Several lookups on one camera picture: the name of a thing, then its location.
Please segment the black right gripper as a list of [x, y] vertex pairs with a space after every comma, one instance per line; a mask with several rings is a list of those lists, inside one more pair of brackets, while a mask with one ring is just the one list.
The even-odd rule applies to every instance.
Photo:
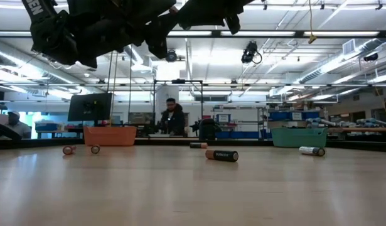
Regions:
[[211, 0], [208, 4], [210, 12], [205, 22], [205, 0], [188, 0], [177, 14], [178, 25], [183, 30], [192, 26], [205, 24], [225, 26], [227, 24], [231, 34], [240, 31], [239, 14], [243, 13], [244, 6], [255, 0]]

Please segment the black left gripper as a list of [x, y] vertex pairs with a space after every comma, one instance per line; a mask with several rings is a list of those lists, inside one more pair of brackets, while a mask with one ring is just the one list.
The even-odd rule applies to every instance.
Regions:
[[[96, 68], [96, 58], [127, 45], [141, 45], [156, 33], [149, 22], [175, 6], [176, 0], [79, 0], [79, 62]], [[177, 13], [168, 14], [167, 31], [177, 25]]]

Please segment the white column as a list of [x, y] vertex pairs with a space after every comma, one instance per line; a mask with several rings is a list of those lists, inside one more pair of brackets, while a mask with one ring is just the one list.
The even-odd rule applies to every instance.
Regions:
[[167, 109], [166, 101], [169, 98], [174, 99], [175, 102], [179, 101], [179, 87], [162, 85], [156, 89], [155, 98], [156, 121], [160, 121], [162, 113]]

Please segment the person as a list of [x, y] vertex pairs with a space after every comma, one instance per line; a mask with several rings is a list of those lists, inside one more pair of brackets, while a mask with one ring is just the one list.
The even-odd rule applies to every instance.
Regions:
[[8, 122], [6, 126], [19, 134], [23, 139], [31, 138], [31, 128], [20, 121], [20, 114], [16, 111], [8, 112]]
[[170, 136], [185, 136], [183, 107], [174, 98], [166, 100], [166, 110], [161, 117], [161, 129]]

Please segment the black office chair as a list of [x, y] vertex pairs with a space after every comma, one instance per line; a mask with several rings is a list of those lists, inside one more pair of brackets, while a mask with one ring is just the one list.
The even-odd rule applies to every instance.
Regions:
[[216, 133], [222, 130], [213, 119], [203, 119], [199, 124], [200, 140], [216, 140]]

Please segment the black monitor on stand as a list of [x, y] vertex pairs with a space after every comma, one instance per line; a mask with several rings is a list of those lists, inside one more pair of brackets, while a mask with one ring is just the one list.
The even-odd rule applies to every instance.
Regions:
[[68, 121], [99, 121], [110, 119], [112, 94], [73, 95], [70, 99]]

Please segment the metal shelf rack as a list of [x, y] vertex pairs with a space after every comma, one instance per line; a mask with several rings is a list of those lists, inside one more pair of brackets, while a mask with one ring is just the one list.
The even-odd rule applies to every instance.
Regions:
[[259, 140], [268, 140], [269, 138], [269, 108], [268, 106], [265, 107], [258, 107], [257, 108], [257, 125], [258, 125], [258, 132], [259, 132]]

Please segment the row of blue crates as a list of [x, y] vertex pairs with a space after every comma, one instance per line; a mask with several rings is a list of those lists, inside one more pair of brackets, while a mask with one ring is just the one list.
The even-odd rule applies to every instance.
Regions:
[[217, 139], [258, 139], [257, 131], [222, 131], [215, 133]]

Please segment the orange plastic bin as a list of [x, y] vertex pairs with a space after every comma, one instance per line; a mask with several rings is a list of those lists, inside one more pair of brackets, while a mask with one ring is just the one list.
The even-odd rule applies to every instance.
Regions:
[[87, 146], [133, 146], [137, 134], [134, 126], [125, 127], [83, 127]]

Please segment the white ceiling vent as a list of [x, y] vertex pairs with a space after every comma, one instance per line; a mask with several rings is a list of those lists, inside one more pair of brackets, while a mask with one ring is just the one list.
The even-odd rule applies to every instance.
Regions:
[[356, 51], [356, 41], [355, 39], [350, 39], [344, 44], [342, 44], [342, 50], [344, 55], [349, 55]]

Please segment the teal plastic bin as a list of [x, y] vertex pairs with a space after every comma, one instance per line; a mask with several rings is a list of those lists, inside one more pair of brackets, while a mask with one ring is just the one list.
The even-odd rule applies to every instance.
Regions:
[[300, 148], [301, 146], [323, 148], [326, 146], [327, 128], [287, 128], [271, 129], [274, 146], [280, 148]]

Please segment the blue plastic crate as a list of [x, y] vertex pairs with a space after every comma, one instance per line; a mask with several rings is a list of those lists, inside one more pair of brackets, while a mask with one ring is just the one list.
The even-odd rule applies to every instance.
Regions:
[[43, 131], [57, 131], [59, 130], [60, 125], [54, 122], [36, 122], [35, 123], [35, 131], [43, 132]]

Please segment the black overhead crossbeam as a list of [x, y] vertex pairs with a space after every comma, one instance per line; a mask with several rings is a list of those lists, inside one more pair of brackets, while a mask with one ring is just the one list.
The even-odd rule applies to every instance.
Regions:
[[386, 38], [386, 30], [342, 31], [342, 30], [242, 30], [232, 35], [225, 30], [170, 31], [169, 38]]

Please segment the wooden workbench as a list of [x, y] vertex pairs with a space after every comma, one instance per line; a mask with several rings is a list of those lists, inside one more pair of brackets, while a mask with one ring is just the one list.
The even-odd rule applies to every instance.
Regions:
[[382, 127], [330, 127], [328, 128], [328, 133], [344, 133], [344, 132], [386, 133], [386, 128], [382, 128]]

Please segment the black aluminium extrusion frame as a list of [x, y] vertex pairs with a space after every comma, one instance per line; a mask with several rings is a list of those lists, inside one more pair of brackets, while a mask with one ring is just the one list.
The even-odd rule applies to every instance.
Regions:
[[[187, 146], [189, 143], [187, 139], [136, 139], [135, 145], [142, 146]], [[273, 146], [272, 141], [238, 141], [238, 140], [221, 140], [208, 141], [210, 146]], [[21, 148], [42, 148], [52, 146], [66, 146], [84, 144], [82, 139], [24, 139], [20, 141], [0, 140], [0, 150], [4, 149], [21, 149]], [[356, 149], [363, 151], [378, 151], [386, 153], [386, 142], [365, 142], [365, 141], [327, 141], [327, 148], [341, 148], [341, 149]]]

